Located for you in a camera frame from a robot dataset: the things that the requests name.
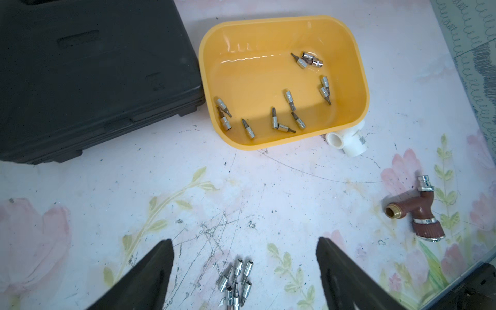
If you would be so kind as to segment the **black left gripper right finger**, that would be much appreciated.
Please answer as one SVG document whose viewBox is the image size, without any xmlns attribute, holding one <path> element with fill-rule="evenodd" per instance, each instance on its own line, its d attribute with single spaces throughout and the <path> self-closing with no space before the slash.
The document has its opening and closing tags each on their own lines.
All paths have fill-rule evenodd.
<svg viewBox="0 0 496 310">
<path fill-rule="evenodd" d="M 404 308 L 330 239 L 319 238 L 316 258 L 329 309 Z"/>
</svg>

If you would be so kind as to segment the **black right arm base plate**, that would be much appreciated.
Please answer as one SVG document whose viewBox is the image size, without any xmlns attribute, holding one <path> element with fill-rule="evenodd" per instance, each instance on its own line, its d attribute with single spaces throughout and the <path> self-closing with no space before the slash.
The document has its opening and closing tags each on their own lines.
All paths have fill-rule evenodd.
<svg viewBox="0 0 496 310">
<path fill-rule="evenodd" d="M 484 263 L 430 309 L 496 310 L 495 266 Z"/>
</svg>

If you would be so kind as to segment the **small silver bit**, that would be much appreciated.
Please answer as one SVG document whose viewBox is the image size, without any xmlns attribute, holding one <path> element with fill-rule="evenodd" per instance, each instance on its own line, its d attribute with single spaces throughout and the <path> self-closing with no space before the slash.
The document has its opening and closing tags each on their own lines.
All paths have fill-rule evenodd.
<svg viewBox="0 0 496 310">
<path fill-rule="evenodd" d="M 292 94 L 289 90 L 285 92 L 285 99 L 287 100 L 291 110 L 296 111 L 294 99 L 293 99 Z"/>
</svg>

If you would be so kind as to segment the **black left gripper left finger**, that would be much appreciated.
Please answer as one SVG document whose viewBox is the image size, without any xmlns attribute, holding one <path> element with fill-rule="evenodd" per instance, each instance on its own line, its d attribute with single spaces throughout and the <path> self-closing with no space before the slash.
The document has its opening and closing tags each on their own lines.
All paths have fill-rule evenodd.
<svg viewBox="0 0 496 310">
<path fill-rule="evenodd" d="M 172 240 L 160 241 L 90 309 L 163 309 L 173 268 Z"/>
</svg>

